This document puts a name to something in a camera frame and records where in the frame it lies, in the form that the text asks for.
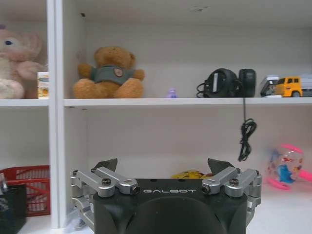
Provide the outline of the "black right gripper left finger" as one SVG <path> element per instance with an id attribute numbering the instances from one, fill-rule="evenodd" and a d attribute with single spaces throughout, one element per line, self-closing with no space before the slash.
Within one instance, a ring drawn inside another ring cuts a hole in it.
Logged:
<path id="1" fill-rule="evenodd" d="M 137 195 L 140 186 L 136 179 L 115 172 L 117 159 L 99 162 L 89 171 L 74 170 L 71 175 L 72 203 L 78 208 L 81 219 L 89 228 L 95 227 L 95 218 L 90 203 L 94 193 L 101 198 L 112 197 L 116 189 L 124 195 Z"/>

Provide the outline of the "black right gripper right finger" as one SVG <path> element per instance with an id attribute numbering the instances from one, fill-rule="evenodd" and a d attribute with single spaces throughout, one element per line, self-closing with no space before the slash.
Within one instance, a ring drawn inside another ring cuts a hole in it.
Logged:
<path id="1" fill-rule="evenodd" d="M 209 158 L 208 166 L 213 176 L 202 180 L 202 192 L 214 195 L 224 188 L 227 196 L 239 198 L 247 196 L 246 225 L 254 217 L 255 208 L 261 204 L 262 175 L 258 170 L 241 171 L 231 163 Z"/>

